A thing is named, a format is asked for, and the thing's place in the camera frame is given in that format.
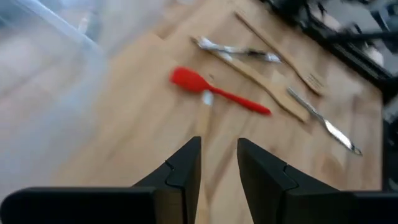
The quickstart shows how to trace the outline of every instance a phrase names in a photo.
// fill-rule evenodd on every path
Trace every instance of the spatula head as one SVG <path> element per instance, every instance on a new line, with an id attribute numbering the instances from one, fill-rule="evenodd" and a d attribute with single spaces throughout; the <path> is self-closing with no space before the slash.
<path id="1" fill-rule="evenodd" d="M 197 74 L 197 72 L 184 67 L 177 67 L 172 72 L 170 81 L 186 90 L 194 92 L 202 92 L 203 90 L 209 90 L 211 88 L 210 84 Z"/>

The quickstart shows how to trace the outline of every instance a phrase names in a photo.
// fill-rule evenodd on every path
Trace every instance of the kitchen utensil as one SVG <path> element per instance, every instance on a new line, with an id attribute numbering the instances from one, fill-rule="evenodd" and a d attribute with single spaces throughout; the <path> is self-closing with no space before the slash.
<path id="1" fill-rule="evenodd" d="M 249 101 L 247 99 L 241 98 L 240 96 L 236 96 L 234 94 L 225 92 L 219 88 L 215 88 L 206 82 L 204 78 L 202 78 L 196 72 L 189 70 L 187 68 L 178 67 L 173 71 L 172 76 L 170 77 L 171 82 L 181 86 L 182 88 L 194 92 L 202 92 L 204 90 L 210 90 L 213 93 L 220 94 L 225 98 L 233 100 L 240 105 L 256 111 L 260 114 L 270 115 L 271 112 L 268 108 L 263 107 L 262 105 Z"/>
<path id="2" fill-rule="evenodd" d="M 297 75 L 304 81 L 304 83 L 310 87 L 318 95 L 324 95 L 326 93 L 326 80 L 316 74 L 310 72 L 304 68 L 301 63 L 291 56 L 281 45 L 279 45 L 266 31 L 262 29 L 255 22 L 250 21 L 242 12 L 235 12 L 235 15 L 240 19 L 248 28 L 250 28 L 262 41 L 264 41 L 270 48 L 275 50 L 297 73 Z"/>
<path id="3" fill-rule="evenodd" d="M 293 96 L 305 109 L 310 112 L 311 115 L 316 117 L 321 124 L 325 127 L 325 129 L 338 141 L 340 142 L 347 150 L 350 152 L 362 156 L 361 150 L 354 146 L 353 142 L 349 140 L 339 129 L 334 127 L 327 119 L 325 119 L 320 113 L 316 111 L 316 109 L 311 106 L 309 103 L 304 101 L 301 97 L 296 94 L 291 88 L 287 90 L 291 96 Z"/>
<path id="4" fill-rule="evenodd" d="M 218 45 L 211 42 L 202 42 L 199 45 L 200 48 L 204 50 L 216 50 L 219 52 L 224 52 L 228 54 L 242 54 L 251 57 L 256 57 L 267 62 L 277 62 L 281 63 L 279 57 L 276 54 L 268 53 L 262 50 L 250 49 L 250 48 L 238 48 L 238 47 L 230 47 L 224 45 Z"/>
<path id="5" fill-rule="evenodd" d="M 195 223 L 209 223 L 209 203 L 207 200 L 208 194 L 206 190 L 206 137 L 210 125 L 211 106 L 213 104 L 213 94 L 210 90 L 205 90 L 202 93 L 201 104 L 199 106 L 197 120 L 195 124 L 195 135 L 201 137 L 201 177 L 197 217 Z"/>
<path id="6" fill-rule="evenodd" d="M 204 37 L 191 37 L 191 39 L 194 41 L 194 43 L 198 44 L 198 46 L 209 42 L 211 43 L 210 40 Z M 270 80 L 268 80 L 268 78 L 255 71 L 255 69 L 241 62 L 239 59 L 232 58 L 228 54 L 217 51 L 209 52 L 237 70 L 246 78 L 250 78 L 252 81 L 256 82 L 259 86 L 265 89 L 268 94 L 270 94 L 270 96 L 279 104 L 279 106 L 298 117 L 299 120 L 306 122 L 310 118 L 308 111 L 287 93 L 286 86 L 272 83 Z"/>

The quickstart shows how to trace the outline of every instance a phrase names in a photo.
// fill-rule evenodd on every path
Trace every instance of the spatula handle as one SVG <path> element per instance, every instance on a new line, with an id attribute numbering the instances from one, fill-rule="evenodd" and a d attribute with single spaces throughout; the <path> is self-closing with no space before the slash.
<path id="1" fill-rule="evenodd" d="M 222 95 L 225 98 L 233 100 L 233 101 L 239 103 L 240 105 L 246 107 L 249 110 L 253 110 L 255 112 L 258 112 L 260 114 L 265 114 L 265 115 L 270 115 L 271 114 L 271 111 L 268 108 L 266 108 L 265 106 L 262 106 L 262 105 L 260 105 L 258 103 L 255 103 L 253 101 L 250 101 L 250 100 L 247 100 L 245 98 L 242 98 L 240 96 L 236 96 L 236 95 L 234 95 L 232 93 L 228 93 L 228 92 L 226 92 L 224 90 L 221 90 L 219 88 L 212 88 L 211 91 L 214 92 L 214 93 L 220 94 L 220 95 Z"/>
<path id="2" fill-rule="evenodd" d="M 202 143 L 205 142 L 208 127 L 210 125 L 211 106 L 213 104 L 213 94 L 209 90 L 202 93 L 202 101 L 199 107 L 197 122 L 195 125 L 195 134 L 201 136 Z"/>

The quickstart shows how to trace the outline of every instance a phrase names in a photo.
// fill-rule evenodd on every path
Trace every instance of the wooden spatula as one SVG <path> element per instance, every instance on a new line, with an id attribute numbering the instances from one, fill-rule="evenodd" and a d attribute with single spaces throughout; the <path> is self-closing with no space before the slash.
<path id="1" fill-rule="evenodd" d="M 270 35 L 267 34 L 260 26 L 251 21 L 242 12 L 235 12 L 235 15 L 248 28 L 250 28 L 262 41 L 264 41 L 270 48 L 277 52 L 297 73 L 297 75 L 304 81 L 304 83 L 316 94 L 324 95 L 326 93 L 326 81 L 323 77 L 315 72 L 310 72 L 307 68 L 296 61 L 291 54 L 289 54 L 281 45 L 279 45 Z"/>
<path id="2" fill-rule="evenodd" d="M 203 40 L 205 40 L 204 37 L 191 37 L 191 39 L 196 44 L 201 43 Z M 259 86 L 265 89 L 265 91 L 268 92 L 268 94 L 270 94 L 270 96 L 273 97 L 273 99 L 283 109 L 292 113 L 303 122 L 308 121 L 308 119 L 310 118 L 309 112 L 289 95 L 289 93 L 287 92 L 287 86 L 272 83 L 266 77 L 255 71 L 255 69 L 251 68 L 250 66 L 246 65 L 236 58 L 230 57 L 228 54 L 219 53 L 217 51 L 209 52 L 227 63 L 230 67 L 234 68 L 245 77 L 256 82 Z"/>

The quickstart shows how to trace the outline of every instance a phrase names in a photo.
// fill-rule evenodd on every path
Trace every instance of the black metal frame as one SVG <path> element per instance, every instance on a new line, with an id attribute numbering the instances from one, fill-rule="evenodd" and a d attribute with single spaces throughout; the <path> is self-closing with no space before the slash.
<path id="1" fill-rule="evenodd" d="M 365 40 L 380 34 L 363 34 L 362 36 L 337 34 L 336 31 L 330 29 L 312 16 L 306 0 L 294 2 L 290 0 L 260 1 L 268 3 L 272 11 L 288 25 L 300 26 L 304 34 L 307 34 L 320 46 L 338 57 L 342 62 L 347 64 L 347 66 L 358 72 L 362 77 L 380 89 L 383 94 L 384 104 L 388 103 L 396 96 L 398 90 L 394 88 L 394 86 L 396 86 L 394 84 L 398 82 L 397 79 L 385 68 L 382 68 L 371 60 L 354 44 L 351 42 L 344 42 L 344 40 Z M 391 35 L 395 35 L 395 33 L 383 35 L 391 37 Z"/>

